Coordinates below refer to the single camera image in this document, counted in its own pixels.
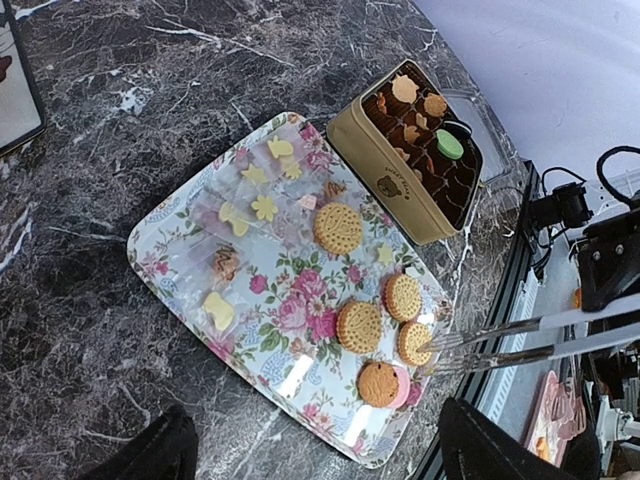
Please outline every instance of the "metal tongs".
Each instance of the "metal tongs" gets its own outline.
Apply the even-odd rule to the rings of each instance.
[[[546,345],[513,353],[463,353],[454,351],[456,348],[467,347],[505,335],[567,327],[632,313],[637,313],[638,315],[638,321],[635,323],[557,345]],[[595,350],[627,345],[638,338],[640,338],[640,294],[634,294],[612,301],[599,312],[583,312],[579,309],[568,310],[553,315],[545,315],[469,332],[436,335],[429,343],[422,346],[420,351],[443,353],[438,361],[427,369],[426,374],[457,375],[512,365],[523,365],[541,360],[559,359],[571,355],[581,355]]]

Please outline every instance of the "black cable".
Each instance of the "black cable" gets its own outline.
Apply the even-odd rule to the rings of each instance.
[[[547,245],[542,245],[542,244],[540,243],[540,241],[539,241],[537,238],[536,238],[536,243],[538,244],[538,246],[539,246],[540,248],[551,248],[551,247],[553,246],[553,242],[555,242],[555,241],[556,241],[556,239],[557,239],[560,235],[562,235],[563,233],[567,232],[568,230],[569,230],[569,228],[563,228],[562,230],[560,230],[560,231],[559,231],[558,233],[556,233],[555,235],[553,235],[553,236],[549,236],[549,243],[548,243]]]
[[[587,180],[584,177],[581,177],[580,175],[578,175],[575,172],[572,172],[571,170],[569,170],[568,168],[565,167],[551,167],[551,168],[547,168],[544,172],[542,172],[542,177],[540,179],[540,183],[542,184],[542,191],[544,192],[545,195],[547,195],[547,187],[544,184],[544,177],[547,176],[547,173],[551,173],[551,172],[564,172],[564,173],[568,173],[569,175],[573,176],[574,178],[577,178],[578,180],[580,180],[582,183],[586,183]]]
[[[531,268],[533,268],[534,270],[537,270],[538,268],[546,267],[547,263],[549,263],[550,258],[551,258],[551,249],[547,250],[540,260],[538,260],[536,263],[531,265]]]
[[[640,201],[634,201],[629,197],[621,194],[618,190],[616,190],[614,186],[609,183],[609,180],[607,180],[607,177],[604,176],[604,171],[603,171],[605,162],[610,157],[613,157],[614,155],[617,155],[618,153],[622,153],[622,152],[636,153],[640,155],[640,148],[623,145],[620,147],[614,147],[610,150],[607,150],[598,159],[598,163],[596,163],[596,173],[598,174],[598,179],[602,183],[602,186],[607,190],[607,192],[609,192],[613,198],[615,198],[619,202],[624,203],[625,205],[628,205],[629,208],[633,210],[635,208],[640,207]]]

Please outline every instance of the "green macaron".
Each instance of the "green macaron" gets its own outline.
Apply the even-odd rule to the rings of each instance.
[[[438,151],[440,153],[451,160],[459,160],[462,157],[464,148],[456,137],[442,129],[436,132],[436,136],[438,137]]]

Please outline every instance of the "biscuit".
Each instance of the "biscuit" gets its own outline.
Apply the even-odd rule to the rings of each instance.
[[[413,125],[407,126],[405,125],[404,131],[402,132],[404,139],[407,143],[413,145],[416,143],[416,140],[420,138],[420,132],[418,132],[418,127]]]
[[[350,352],[373,352],[382,337],[380,312],[370,303],[350,302],[340,310],[336,331],[338,340]]]
[[[398,375],[388,363],[369,363],[360,372],[358,393],[372,407],[384,408],[398,396]]]
[[[404,363],[412,367],[424,365],[431,358],[431,352],[418,352],[425,343],[431,341],[429,329],[421,323],[405,323],[398,336],[398,353]]]
[[[344,255],[362,242],[362,220],[353,208],[343,203],[328,203],[320,209],[313,225],[318,243],[327,251]]]
[[[342,183],[337,183],[332,180],[324,182],[324,193],[327,195],[327,198],[339,197],[346,191],[347,187]]]
[[[419,112],[416,112],[416,125],[418,125],[423,130],[429,130],[429,126],[427,125],[427,117],[423,117]]]
[[[409,155],[407,152],[405,152],[403,149],[396,147],[395,151],[398,153],[398,155],[400,155],[400,157],[402,158],[402,160],[407,163],[409,161],[409,159],[411,158],[411,155]]]
[[[391,81],[391,93],[403,103],[413,103],[418,98],[418,85],[408,75],[396,75]]]
[[[447,111],[447,101],[442,95],[430,93],[424,99],[424,111],[432,117],[443,117]]]
[[[382,92],[378,92],[376,103],[378,104],[378,110],[380,110],[385,115],[387,114],[387,101],[384,98]]]
[[[420,284],[403,273],[397,273],[387,281],[385,297],[389,313],[400,322],[413,320],[422,308]]]
[[[413,169],[413,174],[418,178],[418,180],[420,180],[420,183],[422,183],[423,177],[422,177],[422,172],[420,170],[418,170],[417,168]]]
[[[427,170],[429,170],[431,175],[436,174],[436,168],[433,166],[433,160],[431,160],[431,157],[429,156],[427,156]]]
[[[239,265],[238,252],[230,245],[222,245],[213,256],[214,273],[227,282],[235,278]]]

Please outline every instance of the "cookie tin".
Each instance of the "cookie tin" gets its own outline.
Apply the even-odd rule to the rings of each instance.
[[[393,82],[400,76],[417,86],[413,103],[399,102],[393,95]],[[470,129],[451,107],[441,117],[425,111],[430,94],[440,95],[424,71],[405,60],[327,126],[334,148],[419,245],[462,229],[482,169],[482,155]],[[447,158],[438,148],[441,129],[463,147],[460,159]],[[409,142],[406,132],[417,132],[419,137],[409,137],[413,140]]]

